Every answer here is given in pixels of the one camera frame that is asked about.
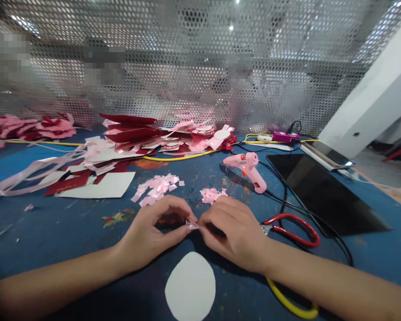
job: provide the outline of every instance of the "white wall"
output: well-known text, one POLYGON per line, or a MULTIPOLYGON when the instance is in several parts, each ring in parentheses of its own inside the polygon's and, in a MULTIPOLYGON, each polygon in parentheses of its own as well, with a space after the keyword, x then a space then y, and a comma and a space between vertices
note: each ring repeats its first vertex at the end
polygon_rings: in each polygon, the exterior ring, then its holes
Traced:
POLYGON ((382 143, 393 144, 401 138, 401 117, 381 133, 376 140, 382 143))
POLYGON ((319 139, 356 156, 401 117, 401 27, 328 122, 319 139))

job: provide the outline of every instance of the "finger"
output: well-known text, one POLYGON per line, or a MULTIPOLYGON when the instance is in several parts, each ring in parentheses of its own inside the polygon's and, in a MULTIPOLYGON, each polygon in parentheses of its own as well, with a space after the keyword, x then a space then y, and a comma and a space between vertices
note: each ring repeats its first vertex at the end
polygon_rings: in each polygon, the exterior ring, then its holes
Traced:
POLYGON ((190 232, 189 225, 183 225, 176 230, 164 234, 163 237, 160 238, 161 246, 163 246, 161 248, 162 252, 180 243, 190 232))
POLYGON ((244 214, 241 210, 236 209, 234 207, 229 207, 227 204, 222 203, 222 202, 221 203, 215 202, 211 206, 211 208, 219 209, 219 210, 225 212, 226 214, 230 215, 234 219, 238 220, 239 222, 244 222, 243 218, 246 217, 246 214, 244 214))
POLYGON ((227 239, 212 233, 207 227, 200 226, 199 231, 202 234, 206 246, 217 252, 225 258, 229 258, 229 250, 227 248, 227 239))
POLYGON ((171 213, 177 213, 185 219, 197 222, 195 214, 193 214, 192 209, 187 204, 187 202, 173 195, 167 195, 160 200, 158 200, 153 205, 148 208, 149 213, 151 213, 155 222, 162 216, 171 213))
POLYGON ((215 203, 226 204, 231 208, 235 208, 242 212, 246 212, 246 214, 252 214, 250 208, 247 205, 238 201, 237 199, 230 198, 224 195, 219 196, 215 203))
POLYGON ((198 225, 205 226, 208 223, 214 224, 215 227, 222 230, 226 235, 234 230, 237 224, 240 224, 226 212, 212 207, 200 216, 198 225))

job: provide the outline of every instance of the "perforated metal sheet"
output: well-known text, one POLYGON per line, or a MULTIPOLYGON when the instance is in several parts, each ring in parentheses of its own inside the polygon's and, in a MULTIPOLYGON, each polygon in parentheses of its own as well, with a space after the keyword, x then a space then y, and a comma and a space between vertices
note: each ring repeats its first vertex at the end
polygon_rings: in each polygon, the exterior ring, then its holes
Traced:
POLYGON ((317 135, 400 24, 389 0, 2 1, 0 115, 317 135))

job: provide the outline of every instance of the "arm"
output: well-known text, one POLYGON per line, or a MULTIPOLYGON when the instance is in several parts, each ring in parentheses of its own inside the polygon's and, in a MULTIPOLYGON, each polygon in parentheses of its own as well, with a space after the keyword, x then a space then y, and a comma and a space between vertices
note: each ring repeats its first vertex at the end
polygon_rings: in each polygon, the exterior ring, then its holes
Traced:
POLYGON ((401 320, 400 286, 268 238, 250 209, 235 199, 219 197, 198 224, 205 243, 217 253, 345 320, 401 320), (211 223, 226 238, 213 234, 211 223))
POLYGON ((0 280, 0 314, 6 319, 38 319, 149 264, 181 242, 188 225, 162 234, 154 227, 162 215, 177 213, 197 222, 181 198, 165 196, 143 207, 113 247, 0 280))

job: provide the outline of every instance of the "paint-stained table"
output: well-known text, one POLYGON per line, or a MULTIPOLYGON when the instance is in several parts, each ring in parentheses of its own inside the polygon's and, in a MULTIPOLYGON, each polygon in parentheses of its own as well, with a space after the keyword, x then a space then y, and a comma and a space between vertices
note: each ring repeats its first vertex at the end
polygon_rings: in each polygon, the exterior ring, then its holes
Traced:
MULTIPOLYGON (((66 141, 83 142, 90 136, 92 133, 78 134, 66 141)), ((279 151, 258 155, 266 161, 265 155, 276 152, 279 151)), ((41 147, 7 146, 0 150, 0 181, 34 160, 59 154, 41 147)), ((154 175, 172 173, 184 180, 185 186, 178 187, 171 194, 184 198, 197 217, 209 208, 201 202, 199 190, 212 187, 226 188, 228 195, 252 209, 259 222, 277 214, 281 206, 278 202, 256 194, 252 186, 247 186, 219 166, 226 156, 229 156, 227 152, 216 152, 177 162, 134 161, 128 166, 128 170, 136 172, 134 181, 121 199, 43 197, 44 190, 11 198, 1 197, 0 231, 10 224, 12 226, 0 236, 0 279, 114 245, 139 210, 139 205, 130 201, 136 187, 154 175), (29 204, 33 204, 34 209, 24 212, 29 204)), ((262 166, 258 166, 258 170, 268 188, 282 197, 283 187, 277 178, 262 166)), ((357 182, 347 186, 393 229, 344 238, 356 267, 401 285, 401 205, 374 186, 357 182)), ((286 242, 277 233, 269 236, 286 242)), ((165 300, 165 284, 173 268, 190 251, 196 251, 208 260, 216 278, 216 297, 206 320, 298 319, 281 306, 263 277, 245 272, 208 249, 198 231, 141 271, 70 304, 51 318, 78 315, 83 319, 173 320, 165 300)), ((346 262, 341 250, 328 239, 322 238, 320 247, 314 252, 346 262)), ((307 304, 299 297, 285 293, 301 304, 307 304)), ((322 310, 320 318, 331 319, 333 316, 322 310)))

